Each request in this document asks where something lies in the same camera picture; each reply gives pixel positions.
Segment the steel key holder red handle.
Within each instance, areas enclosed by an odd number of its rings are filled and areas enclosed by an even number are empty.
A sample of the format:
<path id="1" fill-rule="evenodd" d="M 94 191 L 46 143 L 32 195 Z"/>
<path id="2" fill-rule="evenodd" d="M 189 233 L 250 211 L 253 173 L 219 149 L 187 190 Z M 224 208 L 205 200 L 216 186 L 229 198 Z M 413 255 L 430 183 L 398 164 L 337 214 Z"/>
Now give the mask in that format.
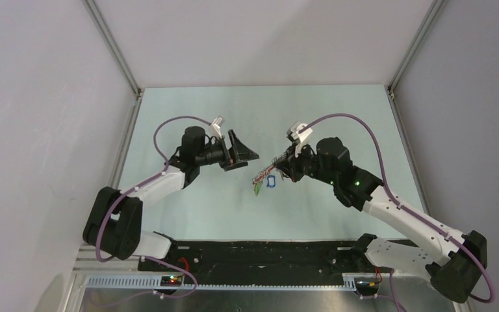
<path id="1" fill-rule="evenodd" d="M 283 175 L 281 170 L 277 168 L 278 164 L 281 162 L 282 162 L 281 159 L 276 159 L 269 166 L 267 166 L 266 168 L 264 168 L 260 172 L 258 172 L 257 175 L 251 179 L 252 185 L 256 185 L 258 182 L 262 181 L 267 176 L 269 176 L 273 171 L 278 172 L 281 179 L 285 180 L 285 176 Z"/>

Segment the green key tag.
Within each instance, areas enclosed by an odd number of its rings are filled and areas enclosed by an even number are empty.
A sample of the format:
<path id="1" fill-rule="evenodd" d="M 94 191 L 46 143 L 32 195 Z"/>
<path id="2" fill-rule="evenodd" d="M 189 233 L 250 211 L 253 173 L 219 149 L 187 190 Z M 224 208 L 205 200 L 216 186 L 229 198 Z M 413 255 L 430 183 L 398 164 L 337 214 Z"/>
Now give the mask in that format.
<path id="1" fill-rule="evenodd" d="M 254 185 L 254 193 L 256 196 L 259 195 L 262 185 L 263 185 L 263 180 L 256 182 L 256 184 Z"/>

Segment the blue key tag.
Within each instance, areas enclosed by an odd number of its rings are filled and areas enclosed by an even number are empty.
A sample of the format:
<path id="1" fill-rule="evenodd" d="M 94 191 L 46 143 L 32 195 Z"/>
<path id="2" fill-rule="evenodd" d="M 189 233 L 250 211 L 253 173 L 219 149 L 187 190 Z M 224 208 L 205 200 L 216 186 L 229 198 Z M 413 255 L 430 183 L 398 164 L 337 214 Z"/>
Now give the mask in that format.
<path id="1" fill-rule="evenodd" d="M 276 178 L 275 175 L 268 175 L 266 177 L 266 187 L 269 189 L 273 189 L 276 186 Z"/>

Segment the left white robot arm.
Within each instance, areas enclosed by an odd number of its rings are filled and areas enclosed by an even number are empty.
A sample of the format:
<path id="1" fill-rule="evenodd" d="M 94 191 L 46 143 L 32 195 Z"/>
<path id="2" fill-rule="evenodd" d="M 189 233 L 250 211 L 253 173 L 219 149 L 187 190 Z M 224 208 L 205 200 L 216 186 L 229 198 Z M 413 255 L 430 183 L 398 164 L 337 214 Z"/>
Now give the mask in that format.
<path id="1" fill-rule="evenodd" d="M 171 248 L 173 240 L 142 230 L 143 209 L 185 189 L 197 178 L 202 166 L 218 164 L 230 171 L 259 158 L 233 130 L 227 134 L 230 145 L 224 137 L 207 136 L 202 127 L 188 127 L 162 172 L 128 189 L 102 188 L 84 227 L 83 241 L 120 260 L 153 257 L 163 270 L 176 268 L 179 252 Z"/>

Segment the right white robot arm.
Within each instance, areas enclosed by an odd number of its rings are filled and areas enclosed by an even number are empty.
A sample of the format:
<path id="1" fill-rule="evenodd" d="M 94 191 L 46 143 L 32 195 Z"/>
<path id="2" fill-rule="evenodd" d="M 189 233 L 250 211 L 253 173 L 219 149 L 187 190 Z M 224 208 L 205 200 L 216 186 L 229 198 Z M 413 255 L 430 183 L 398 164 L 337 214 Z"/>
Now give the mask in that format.
<path id="1" fill-rule="evenodd" d="M 289 147 L 285 159 L 275 164 L 284 177 L 298 182 L 307 176 L 331 185 L 341 204 L 377 218 L 414 243 L 407 246 L 364 234 L 352 248 L 357 270 L 402 270 L 428 280 L 441 295 L 460 304 L 472 296 L 487 267 L 487 239 L 481 233 L 464 234 L 390 196 L 380 178 L 353 164 L 339 138 L 324 138 L 316 149 L 305 145 L 299 154 L 296 148 Z"/>

